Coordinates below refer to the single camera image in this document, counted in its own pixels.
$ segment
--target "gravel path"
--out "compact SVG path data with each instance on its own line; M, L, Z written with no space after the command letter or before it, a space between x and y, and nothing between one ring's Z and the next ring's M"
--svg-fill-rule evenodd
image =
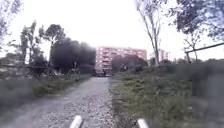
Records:
M83 128L113 128L108 78L91 78L56 98L25 105L15 118L0 128L69 128L75 115L84 118Z

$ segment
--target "leafy tree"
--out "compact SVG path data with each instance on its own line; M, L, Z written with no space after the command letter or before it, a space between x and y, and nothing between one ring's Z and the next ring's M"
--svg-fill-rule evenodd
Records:
M56 42L65 38L64 29L57 24L51 24L45 32L44 38L51 42L49 65L51 64L51 49Z
M224 1L223 0L177 0L178 6L171 9L177 16L177 30L193 34L196 30L208 30L214 40L224 40Z
M13 15L20 11L21 5L21 0L0 1L0 39L6 34Z
M112 71L126 71L126 70L142 70L144 66L147 66L147 62L138 56L129 55L125 57L115 56L111 62Z
M75 51L70 39L65 39L57 42L52 47L52 64L62 73L68 73L70 69L74 68Z
M87 43L82 42L80 44L80 64L95 64L95 56L96 56L96 50L92 47L90 47Z
M136 0L137 10L144 22L148 36L150 37L155 52L156 66L159 65L159 34L161 30L160 8L166 0Z
M33 58L29 66L31 74L38 78L45 72L47 68L47 60L43 57L43 54L40 54L39 56L35 56L35 58Z
M35 36L35 28L36 21L32 23L30 27L24 27L23 31L20 35L21 39L21 54L22 54L22 62L25 64L25 59L29 50L29 63L33 61L35 56L39 56L41 53L39 44L41 43L41 39L43 38L44 29L43 27L39 28L39 35Z
M123 66L123 57L121 55L114 56L111 67L113 72L118 72L122 69Z

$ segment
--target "sky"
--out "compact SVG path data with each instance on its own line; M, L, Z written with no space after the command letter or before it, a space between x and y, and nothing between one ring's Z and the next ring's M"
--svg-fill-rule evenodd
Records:
M10 39L19 39L23 27L36 20L38 27L60 24L66 34L92 46L119 46L142 48L152 53L152 46L144 30L134 0L23 0L23 11L12 21ZM183 58L184 35L164 19L160 33L160 47L173 58ZM212 44L209 38L203 44ZM42 44L48 56L50 45ZM200 59L222 58L223 47L198 52Z

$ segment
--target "dirt path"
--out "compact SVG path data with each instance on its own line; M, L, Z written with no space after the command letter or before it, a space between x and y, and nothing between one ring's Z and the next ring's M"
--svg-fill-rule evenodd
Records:
M56 98L43 99L18 108L1 128L69 128L75 115L84 118L83 128L112 128L108 78L91 78Z

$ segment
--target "grass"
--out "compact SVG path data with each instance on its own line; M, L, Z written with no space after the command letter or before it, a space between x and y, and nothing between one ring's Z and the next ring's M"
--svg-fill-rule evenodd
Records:
M117 127L136 126L138 118L152 128L224 127L222 65L167 65L116 74L110 90Z
M72 75L58 79L18 79L0 81L0 115L13 108L40 97L57 93L69 86L77 85L90 75Z

